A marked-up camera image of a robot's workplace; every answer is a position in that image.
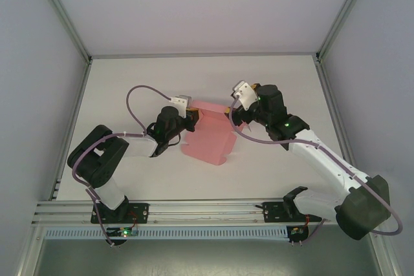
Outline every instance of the pink fabric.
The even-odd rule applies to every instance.
[[[226,155],[233,150],[237,139],[233,128],[224,115],[227,106],[195,100],[193,108],[200,109],[200,120],[195,132],[188,132],[184,138],[187,144],[181,145],[181,151],[188,156],[214,165],[226,162]]]

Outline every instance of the robotic arm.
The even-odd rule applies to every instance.
[[[227,115],[231,122],[240,125],[255,121],[265,126],[271,140],[281,142],[287,151],[303,158],[338,194],[334,197],[297,187],[283,198],[285,211],[291,217],[301,213],[335,220],[347,235],[356,240],[390,217],[387,208],[366,189],[366,186],[371,188],[389,205],[387,182],[379,175],[370,178],[348,164],[331,151],[301,118],[288,114],[282,93],[275,85],[249,86],[241,81],[233,91],[235,102],[239,100],[241,106],[235,109],[234,102],[230,107]],[[237,128],[235,130],[249,138]]]
[[[128,198],[118,188],[112,175],[128,147],[133,148],[136,156],[156,157],[169,146],[169,142],[183,130],[193,132],[199,120],[197,109],[190,108],[191,98],[181,96],[172,98],[173,106],[165,106],[157,121],[146,129],[146,135],[135,134],[132,138],[121,138],[104,125],[98,125],[69,155],[67,164],[74,168],[103,204],[102,213],[115,222],[121,222],[130,212]]]
[[[250,86],[241,81],[233,91],[235,101],[226,115],[236,132],[255,142],[282,145],[286,151],[298,155],[315,168],[338,195],[320,194],[303,186],[297,187],[283,197],[285,215],[290,218],[299,214],[316,215],[337,221],[347,235],[360,240],[371,231],[381,233],[373,229],[387,220],[392,213],[397,219],[398,230],[388,235],[396,235],[402,231],[400,219],[389,206],[387,182],[379,175],[371,178],[348,164],[332,152],[301,118],[288,114],[282,93],[275,85]],[[127,148],[133,149],[134,155],[156,157],[171,146],[169,142],[174,137],[180,138],[183,130],[195,130],[199,112],[190,108],[191,98],[179,96],[168,99],[173,106],[162,108],[156,122],[144,131],[144,135],[114,134],[106,126],[99,125],[68,157],[67,163],[73,170],[74,178],[88,187],[88,194],[94,201],[98,199],[102,203],[99,208],[95,205],[95,208],[104,233],[99,214],[105,213],[106,223],[125,223],[123,221],[128,215],[134,215],[133,208],[137,208],[131,207],[127,197],[112,178]],[[237,101],[241,102],[241,106],[235,108]],[[236,126],[252,121],[265,127],[271,142],[251,138]],[[136,218],[131,219],[135,225]]]

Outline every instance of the gray cable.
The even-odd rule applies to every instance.
[[[239,97],[237,97],[232,105],[230,106],[230,112],[229,112],[229,121],[230,124],[232,125],[234,131],[239,134],[240,136],[251,140],[253,142],[258,142],[258,143],[264,143],[264,144],[268,144],[268,145],[281,145],[283,143],[304,143],[306,145],[311,145],[319,150],[321,150],[322,152],[324,152],[333,162],[335,162],[339,167],[341,167],[349,176],[351,176],[354,180],[356,180],[362,187],[364,187],[371,195],[373,195],[391,214],[392,216],[395,218],[395,220],[397,221],[398,224],[398,228],[395,231],[392,232],[382,232],[382,231],[376,231],[376,230],[372,230],[371,233],[374,234],[379,234],[379,235],[387,235],[387,236],[393,236],[393,235],[398,235],[402,232],[402,221],[401,218],[397,215],[397,212],[381,197],[379,196],[374,190],[372,190],[369,186],[367,186],[365,184],[364,181],[362,181],[361,179],[359,179],[348,167],[346,167],[345,165],[343,165],[341,163],[341,161],[339,161],[335,155],[333,155],[332,153],[330,153],[328,150],[326,150],[326,148],[322,147],[321,145],[319,145],[318,143],[314,143],[314,142],[309,142],[307,140],[303,140],[303,139],[291,139],[291,140],[280,140],[280,141],[268,141],[268,140],[260,140],[257,138],[253,138],[250,136],[247,136],[246,134],[243,134],[238,128],[237,126],[235,126],[234,122],[233,122],[233,118],[232,118],[232,113],[233,113],[233,109],[235,104],[238,102]]]

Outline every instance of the aluminum frame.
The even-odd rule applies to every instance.
[[[316,55],[313,55],[315,67],[321,81],[321,87],[327,100],[332,122],[340,143],[344,158],[354,165],[354,159],[346,138],[340,114],[334,99],[329,80],[327,78],[323,63]],[[74,123],[82,94],[87,82],[85,74],[78,102],[76,103],[73,119],[67,135],[66,147],[69,147]],[[256,207],[266,201],[281,201],[280,198],[256,198],[256,199],[229,199],[229,200],[165,200],[145,201],[150,204],[148,223],[143,227],[263,227],[269,226],[263,219],[263,212]],[[19,265],[19,276],[32,276],[40,254],[41,246],[47,232],[47,228],[84,228],[96,227],[90,223],[92,202],[87,201],[46,201],[39,202],[32,221],[30,236],[25,246],[24,253]],[[275,227],[286,226],[286,223],[273,223]],[[371,244],[374,249],[380,271],[383,275],[401,275],[397,262],[397,256],[391,245],[389,237],[370,234]]]
[[[89,73],[91,72],[92,60],[89,60],[85,64],[85,72],[83,73],[82,80],[80,82],[80,86],[78,89],[78,95],[76,97],[76,101],[71,109],[71,118],[67,127],[67,131],[65,133],[65,137],[63,139],[63,143],[61,145],[61,149],[59,152],[58,163],[55,168],[55,180],[53,183],[53,189],[50,190],[49,200],[55,199],[55,195],[57,195],[57,191],[59,189],[60,180],[63,175],[63,170],[66,165],[66,159],[69,153],[69,147],[71,146],[71,140],[73,133],[75,131],[76,120],[78,119],[80,106],[82,104],[83,94],[85,93],[86,84],[88,82]]]
[[[298,56],[315,55],[314,52],[226,52],[226,53],[166,53],[166,54],[106,54],[93,55],[92,59],[124,58],[210,58],[223,56]]]
[[[326,58],[332,44],[334,43],[336,36],[341,31],[343,24],[345,23],[346,19],[348,18],[349,13],[353,9],[357,0],[345,0],[343,3],[338,15],[335,17],[335,20],[328,31],[325,39],[323,40],[322,46],[318,51],[318,58],[323,59]]]

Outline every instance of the white tabletop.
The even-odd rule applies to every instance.
[[[82,100],[70,152],[99,124],[114,132],[140,133],[125,106],[128,90],[153,86],[168,96],[188,95],[230,105],[240,80],[275,84],[288,112],[307,122],[333,151],[340,148],[311,56],[225,56],[200,58],[96,59]],[[146,89],[131,95],[131,108],[149,125],[168,101]],[[244,133],[268,140],[265,129]],[[261,145],[238,137],[227,162],[207,164],[170,147],[158,158],[123,158],[114,179],[131,200],[180,200],[282,197],[297,186],[332,193],[329,185],[300,158],[278,145]],[[88,200],[66,167],[58,200]]]

